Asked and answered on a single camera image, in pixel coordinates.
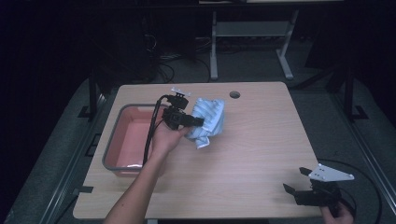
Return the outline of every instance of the blue cloth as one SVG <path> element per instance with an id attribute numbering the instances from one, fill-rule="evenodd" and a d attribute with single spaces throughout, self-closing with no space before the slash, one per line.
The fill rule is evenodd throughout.
<path id="1" fill-rule="evenodd" d="M 196 118 L 204 119 L 202 127 L 194 127 L 186 134 L 186 138 L 195 141 L 197 148 L 206 147 L 210 144 L 209 136 L 214 136 L 222 132 L 224 123 L 224 100 L 207 100 L 198 98 L 192 115 Z"/>

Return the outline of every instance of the forearm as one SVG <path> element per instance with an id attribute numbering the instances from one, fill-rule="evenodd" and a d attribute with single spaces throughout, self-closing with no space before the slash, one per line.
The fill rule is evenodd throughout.
<path id="1" fill-rule="evenodd" d="M 142 224 L 166 156 L 152 154 L 134 183 L 108 213 L 105 223 Z"/>

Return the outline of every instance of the wooden table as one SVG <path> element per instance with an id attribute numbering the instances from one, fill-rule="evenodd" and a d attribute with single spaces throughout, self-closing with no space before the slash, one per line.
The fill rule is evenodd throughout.
<path id="1" fill-rule="evenodd" d="M 309 179 L 298 168 L 318 165 L 288 89 L 281 82 L 244 82 L 122 86 L 84 182 L 93 191 L 80 193 L 76 218 L 104 218 L 134 181 L 115 176 L 102 164 L 120 109 L 155 103 L 172 94 L 173 86 L 192 92 L 188 114 L 198 97 L 224 99 L 224 129 L 202 149 L 182 139 L 168 157 L 146 218 L 319 216 L 317 207 L 296 205 L 282 186 L 309 189 Z M 231 98 L 231 91 L 238 91 L 240 98 Z"/>

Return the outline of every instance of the pink tray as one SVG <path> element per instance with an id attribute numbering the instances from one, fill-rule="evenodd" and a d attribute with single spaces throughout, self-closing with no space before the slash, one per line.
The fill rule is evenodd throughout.
<path id="1" fill-rule="evenodd" d="M 157 121 L 166 105 L 161 105 Z M 107 144 L 102 163 L 115 175 L 139 174 L 145 151 L 154 105 L 126 105 L 120 110 Z"/>

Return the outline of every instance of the human arm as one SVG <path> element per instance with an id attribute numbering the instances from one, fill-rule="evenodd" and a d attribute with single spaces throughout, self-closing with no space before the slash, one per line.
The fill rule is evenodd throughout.
<path id="1" fill-rule="evenodd" d="M 161 167 L 180 138 L 190 129 L 170 130 L 164 123 L 158 125 L 152 139 L 152 153 L 134 183 L 122 194 L 107 214 L 107 223 L 142 224 L 149 200 L 154 191 Z"/>
<path id="2" fill-rule="evenodd" d="M 343 203 L 338 203 L 338 217 L 333 217 L 329 207 L 320 207 L 325 224 L 353 224 L 353 216 Z"/>

